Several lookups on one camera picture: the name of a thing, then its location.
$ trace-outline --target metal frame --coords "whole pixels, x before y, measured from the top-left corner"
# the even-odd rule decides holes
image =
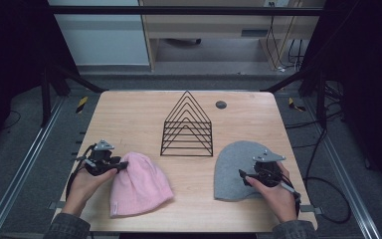
[[[65,98],[59,97],[54,104],[52,110],[52,116],[49,118],[48,123],[42,127],[37,134],[33,144],[31,145],[29,151],[27,152],[24,160],[22,161],[18,171],[16,172],[14,178],[12,179],[10,185],[8,186],[4,196],[0,201],[0,229],[8,216],[12,206],[14,205],[15,200],[17,199],[18,194],[20,193],[24,182],[26,181],[30,170],[32,169],[36,158],[38,157],[43,145],[45,144],[46,139],[48,138],[49,133],[52,130],[52,127],[57,120],[61,107],[64,103]]]
[[[311,117],[315,119],[315,106],[310,100],[303,99],[303,101],[307,106]],[[321,133],[322,127],[320,125],[316,124],[316,129],[318,133]],[[380,233],[378,232],[377,227],[371,218],[367,207],[365,206],[365,203],[359,195],[358,190],[349,176],[349,173],[343,166],[343,162],[340,159],[339,154],[336,152],[331,139],[327,135],[324,137],[324,145],[326,152],[330,156],[330,164],[333,168],[334,174],[342,187],[342,191],[348,199],[353,216],[358,222],[362,234],[365,238],[369,239],[381,238]]]
[[[253,15],[253,16],[324,16],[341,14],[341,10],[322,8],[274,7],[199,7],[199,6],[49,6],[27,7],[28,11],[53,14],[88,15]]]

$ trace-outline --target black cable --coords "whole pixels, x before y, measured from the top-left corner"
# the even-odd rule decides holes
[[[284,183],[286,183],[287,186],[293,188],[293,184],[292,184],[292,182],[290,181],[290,179],[289,179],[287,176],[285,176],[283,173],[281,173],[281,176],[282,176],[282,181],[283,181]]]
[[[289,32],[290,32],[290,28],[291,28],[291,26],[292,26],[294,17],[295,17],[295,16],[292,16],[292,19],[290,20],[289,27],[287,28],[287,32],[286,32],[286,35],[285,35],[285,39],[287,38],[287,35],[288,35]],[[279,54],[278,44],[276,43],[275,33],[274,33],[274,31],[273,31],[273,23],[274,23],[274,20],[275,20],[275,16],[272,16],[271,26],[270,26],[270,28],[269,28],[268,35],[267,35],[267,37],[266,37],[266,48],[267,48],[267,50],[268,50],[269,56],[270,56],[271,59],[272,59],[272,63],[273,63],[273,65],[274,65],[275,69],[278,69],[279,67],[276,65],[275,61],[273,61],[273,56],[272,56],[272,53],[270,52],[270,49],[269,49],[269,36],[270,36],[270,34],[272,33],[273,42],[275,43],[275,48],[276,48],[276,53],[278,54],[278,60],[279,60],[279,63],[282,64],[282,66],[283,66],[284,69],[289,68],[289,67],[293,67],[293,65],[290,65],[290,66],[289,66],[289,65],[285,65],[285,64],[281,61],[281,56],[280,56],[280,54]]]
[[[317,140],[317,143],[315,144],[315,148],[314,148],[314,150],[312,152],[311,158],[309,159],[308,167],[306,168],[306,172],[305,172],[305,177],[304,178],[307,178],[308,175],[309,175],[309,171],[311,170],[311,165],[312,165],[312,162],[314,160],[315,153],[317,152],[318,146],[320,145],[321,141],[324,139],[326,132],[327,132],[327,129],[324,128],[323,131],[321,132],[320,137]]]
[[[291,82],[294,82],[296,79],[303,80],[302,76],[315,73],[315,70],[318,70],[322,66],[323,61],[321,57],[324,58],[324,56],[328,56],[329,53],[327,51],[329,51],[329,46],[335,42],[334,40],[337,38],[338,33],[345,26],[346,22],[350,19],[352,12],[356,9],[360,1],[361,0],[356,0],[356,2],[353,4],[343,21],[340,22],[339,26],[336,28],[336,30],[333,31],[331,36],[328,38],[327,41],[325,41],[325,43],[320,47],[320,49],[316,51],[316,53],[314,53],[313,57],[310,59],[309,63],[305,66],[305,68],[303,68],[300,72],[295,74],[294,77],[289,77],[289,79],[286,79],[285,82],[289,84]],[[278,90],[277,87],[281,85],[282,84],[277,84],[273,87],[270,87],[268,88],[268,91],[275,92]]]
[[[302,45],[303,45],[303,39],[300,39],[299,40],[299,48],[298,48],[298,53],[297,55],[291,55],[290,53],[292,52],[292,48],[293,48],[293,44],[295,42],[295,39],[292,40],[292,42],[290,43],[290,46],[289,46],[289,51],[287,52],[287,61],[290,62],[290,63],[297,63],[299,62],[299,58],[303,58],[305,57],[305,55],[301,55],[300,52],[301,52],[301,48],[302,48]],[[297,58],[296,62],[294,62],[293,60],[291,60],[290,58]]]
[[[11,111],[11,113],[16,114],[18,116],[18,118],[14,122],[10,123],[9,125],[2,127],[2,129],[10,128],[10,127],[14,126],[15,124],[17,124],[18,121],[20,121],[20,118],[21,118],[21,114],[20,113],[18,113],[16,111]]]
[[[304,57],[304,56],[302,56],[302,55],[300,54],[302,45],[303,45],[303,40],[300,39],[300,41],[299,41],[299,50],[297,51],[297,58],[296,58],[296,62],[297,62],[297,64],[295,64],[295,66],[297,65],[297,71],[298,71],[298,72],[299,72],[300,66],[302,65],[302,62],[299,60],[299,58],[303,58],[303,57]]]
[[[77,161],[79,162],[77,164],[77,167],[76,169],[70,174],[70,178],[68,178],[68,182],[67,182],[67,189],[66,189],[66,192],[65,192],[65,197],[66,197],[66,200],[68,200],[68,196],[70,195],[70,192],[71,192],[71,185],[73,184],[74,182],[74,179],[76,179],[76,176],[77,176],[77,173],[79,173],[80,170],[82,170],[83,168],[85,168],[83,166],[83,161],[87,158],[87,154],[89,153],[90,150],[92,150],[94,147],[96,146],[96,144],[93,144],[93,145],[90,145],[86,151],[83,153],[83,156],[77,158]]]
[[[333,105],[340,105],[340,104],[341,104],[341,101],[339,101],[339,102],[332,102],[332,103],[328,104],[327,106],[325,106],[325,108],[326,108],[327,110],[329,110],[329,108],[330,108],[331,106],[333,106]]]
[[[333,113],[333,114],[330,114],[328,116],[326,116],[327,119],[330,119],[332,117],[335,117],[339,114],[341,114],[342,111],[338,111],[336,113]],[[291,123],[291,124],[285,124],[285,128],[286,129],[293,129],[293,128],[298,128],[298,127],[303,127],[303,126],[307,126],[307,125],[311,125],[311,124],[315,124],[319,122],[319,120],[314,120],[314,121],[308,121],[308,122],[296,122],[296,123]]]
[[[328,185],[330,185],[331,187],[333,187],[343,198],[343,200],[345,201],[346,205],[347,205],[347,208],[348,208],[348,214],[346,215],[346,217],[343,219],[343,220],[335,220],[335,219],[332,219],[324,214],[321,214],[321,216],[330,221],[330,222],[333,222],[333,223],[336,223],[336,224],[343,224],[343,223],[346,223],[347,221],[349,221],[350,217],[351,217],[351,209],[350,209],[350,206],[349,206],[349,202],[348,200],[346,199],[346,196],[343,194],[343,192],[337,188],[334,184],[332,184],[331,182],[325,180],[325,179],[322,179],[322,178],[319,178],[319,177],[309,177],[309,171],[311,169],[311,166],[312,166],[312,163],[313,163],[313,160],[314,160],[314,157],[315,157],[315,153],[317,152],[317,149],[318,149],[318,146],[320,145],[321,141],[324,139],[325,135],[327,133],[327,129],[324,129],[322,132],[321,132],[321,135],[320,135],[320,138],[318,139],[317,143],[315,144],[315,148],[312,152],[312,155],[311,155],[311,159],[309,160],[309,163],[308,163],[308,167],[306,169],[306,172],[305,172],[305,177],[302,179],[304,181],[304,185],[305,185],[305,188],[306,188],[306,191],[308,192],[308,181],[311,180],[311,179],[314,179],[314,180],[319,180],[319,181],[322,181]]]
[[[308,145],[301,145],[301,146],[293,146],[292,148],[302,148],[302,147],[310,147],[310,146],[315,146],[315,143],[308,144]]]
[[[343,98],[343,94],[341,92],[329,86],[328,84],[325,85],[324,93],[326,96],[331,97],[335,100],[341,100]]]
[[[346,217],[345,217],[343,220],[332,219],[332,218],[326,216],[325,214],[321,214],[321,216],[322,216],[324,219],[326,219],[326,220],[328,220],[328,221],[331,221],[331,222],[333,222],[333,223],[336,223],[336,224],[343,224],[343,223],[346,223],[346,222],[348,222],[348,221],[350,220],[350,218],[351,218],[351,214],[352,214],[352,213],[351,213],[351,209],[350,209],[349,202],[348,202],[348,200],[346,199],[345,194],[344,194],[338,187],[336,187],[333,183],[331,183],[331,182],[329,182],[329,181],[327,181],[327,180],[325,180],[325,179],[319,178],[319,177],[306,177],[304,180],[305,180],[305,182],[308,182],[309,180],[318,180],[318,181],[322,181],[322,182],[328,184],[329,186],[331,186],[332,188],[334,188],[334,190],[336,190],[336,191],[340,194],[340,196],[342,196],[343,200],[345,201],[345,203],[346,203],[346,207],[348,208],[348,210],[347,210]]]
[[[325,95],[325,97],[328,98],[329,100],[333,101],[334,103],[340,103],[340,101],[337,101],[335,98],[333,98],[331,96]]]

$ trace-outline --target human hand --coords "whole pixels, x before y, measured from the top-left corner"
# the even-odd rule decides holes
[[[67,202],[61,212],[80,217],[87,201],[104,182],[113,178],[116,173],[116,168],[99,176],[89,174],[84,168],[79,170],[71,185]]]
[[[289,178],[289,171],[278,161],[278,167],[282,174]],[[267,187],[253,177],[246,177],[246,180],[256,188],[268,202],[280,223],[296,220],[295,201],[293,195],[280,184],[275,187]]]

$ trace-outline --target dark curtain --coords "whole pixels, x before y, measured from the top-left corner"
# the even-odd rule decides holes
[[[79,74],[54,15],[33,11],[46,0],[0,0],[0,130],[11,99],[40,86],[44,68],[59,65]],[[52,74],[53,86],[67,89],[65,77]]]
[[[382,172],[382,1],[329,0],[326,7],[344,8],[350,15],[320,17],[302,69],[320,66],[327,80],[341,83],[345,118],[366,161]],[[317,81],[317,75],[308,75],[302,85],[312,91]]]

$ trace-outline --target wall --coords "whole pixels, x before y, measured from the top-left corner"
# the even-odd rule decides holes
[[[138,5],[136,0],[49,0],[49,4]],[[149,67],[140,16],[56,15],[56,19],[80,71],[104,70],[107,66]]]

